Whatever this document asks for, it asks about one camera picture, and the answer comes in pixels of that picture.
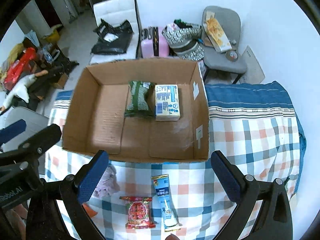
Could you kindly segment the person left hand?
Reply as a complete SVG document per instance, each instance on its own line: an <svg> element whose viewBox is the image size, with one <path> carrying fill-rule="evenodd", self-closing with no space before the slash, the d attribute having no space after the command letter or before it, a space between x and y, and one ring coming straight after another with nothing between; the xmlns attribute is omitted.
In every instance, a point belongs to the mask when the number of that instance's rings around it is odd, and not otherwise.
<svg viewBox="0 0 320 240"><path fill-rule="evenodd" d="M13 209L8 210L5 213L10 225L14 231L19 235L20 239L26 239L26 224L24 220L27 218L28 210L19 204Z"/></svg>

